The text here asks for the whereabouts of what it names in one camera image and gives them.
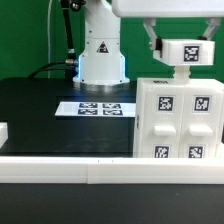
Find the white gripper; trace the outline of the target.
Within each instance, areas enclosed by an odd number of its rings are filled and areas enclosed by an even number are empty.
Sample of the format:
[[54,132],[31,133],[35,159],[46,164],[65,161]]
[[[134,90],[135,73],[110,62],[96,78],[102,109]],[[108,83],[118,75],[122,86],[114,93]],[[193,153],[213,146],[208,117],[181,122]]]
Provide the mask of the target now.
[[154,31],[155,18],[207,18],[207,28],[198,39],[210,41],[221,26],[224,0],[112,0],[112,10],[118,17],[145,18],[150,49],[161,51],[162,39]]

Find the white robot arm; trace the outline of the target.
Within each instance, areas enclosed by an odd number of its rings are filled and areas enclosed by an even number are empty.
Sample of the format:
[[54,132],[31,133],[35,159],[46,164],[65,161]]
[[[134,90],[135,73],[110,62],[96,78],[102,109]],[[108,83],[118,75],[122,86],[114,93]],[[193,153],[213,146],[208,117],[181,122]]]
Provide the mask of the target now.
[[[142,18],[153,58],[178,68],[211,65],[212,36],[224,17],[224,0],[59,0],[65,20],[68,59],[76,74],[73,83],[90,88],[126,85],[125,57],[120,52],[123,18]],[[85,48],[74,50],[69,13],[85,11]],[[197,39],[164,39],[156,35],[158,18],[205,18],[208,28]]]

